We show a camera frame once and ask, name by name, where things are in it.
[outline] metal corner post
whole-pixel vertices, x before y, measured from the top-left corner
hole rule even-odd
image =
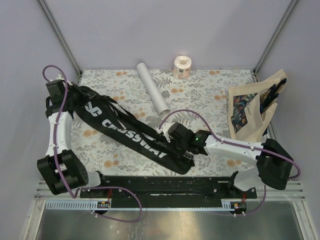
[[[79,66],[79,64],[77,63],[77,60],[75,59],[75,56],[72,54],[64,36],[62,35],[62,32],[60,31],[58,24],[53,16],[53,14],[51,13],[48,4],[46,3],[46,0],[36,0],[42,10],[42,12],[44,13],[46,19],[48,20],[49,24],[51,25],[56,37],[58,38],[64,52],[66,53],[67,57],[69,58],[74,70],[76,71],[76,73],[78,74],[78,77],[81,76],[82,70]]]
[[[291,2],[289,3],[288,7],[286,8],[278,26],[276,26],[276,29],[274,30],[271,39],[269,40],[266,48],[264,49],[258,63],[256,64],[255,68],[254,68],[254,73],[258,73],[259,70],[261,69],[262,65],[264,64],[270,50],[272,49],[272,47],[274,46],[277,38],[279,37],[281,31],[284,29],[284,26],[286,25],[288,19],[290,18],[290,16],[292,15],[292,13],[294,12],[294,10],[296,9],[298,3],[300,2],[300,0],[291,0]]]

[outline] gray wall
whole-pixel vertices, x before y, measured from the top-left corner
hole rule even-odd
[[[46,0],[83,69],[249,68],[290,0]]]
[[[273,123],[301,166],[303,191],[320,234],[319,11],[319,0],[300,1],[258,75],[264,80],[281,68],[288,75]]]
[[[49,143],[42,69],[56,64],[70,80],[76,73],[35,0],[1,0],[0,22],[0,239],[17,240]]]

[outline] gray leaf pattern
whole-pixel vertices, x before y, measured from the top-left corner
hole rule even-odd
[[[206,119],[213,131],[228,138],[228,89],[254,82],[246,69],[194,69],[188,79],[175,79],[172,70],[168,69],[150,70],[150,73],[171,111],[194,110]],[[156,112],[136,70],[85,70],[80,82],[101,95],[110,96],[154,129],[163,119]],[[194,132],[207,130],[201,119],[190,112],[179,112],[168,122],[182,123]],[[76,114],[71,141],[72,149],[88,171],[101,171],[105,175],[179,176],[96,131]],[[222,156],[196,155],[194,162],[195,166],[186,176],[230,176],[251,167]]]

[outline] shiny floor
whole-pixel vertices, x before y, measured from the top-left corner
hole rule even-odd
[[[255,208],[258,203],[250,202]],[[110,211],[134,219],[134,211]],[[138,223],[95,218],[89,211],[45,210],[37,240],[303,240],[290,202],[266,202],[256,214],[220,216],[207,211],[146,211]]]

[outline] floor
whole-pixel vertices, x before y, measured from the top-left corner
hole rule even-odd
[[[250,202],[256,208],[257,202]],[[106,215],[134,219],[133,211]],[[294,207],[266,202],[246,217],[219,216],[208,211],[146,211],[138,223],[95,218],[89,211],[45,210],[37,240],[303,240]]]
[[[248,69],[191,71],[185,80],[175,79],[171,70],[151,70],[151,75],[171,111],[191,109],[200,113],[213,131],[230,137],[227,123],[228,89],[252,83]],[[114,100],[140,121],[156,128],[162,118],[136,70],[85,70],[81,85]],[[169,122],[179,122],[193,131],[206,130],[204,123],[191,113],[178,113]],[[177,176],[172,172],[108,136],[94,130],[75,116],[72,126],[72,150],[88,171],[122,176]],[[186,176],[230,176],[250,166],[236,159],[220,156],[195,156],[195,167]]]

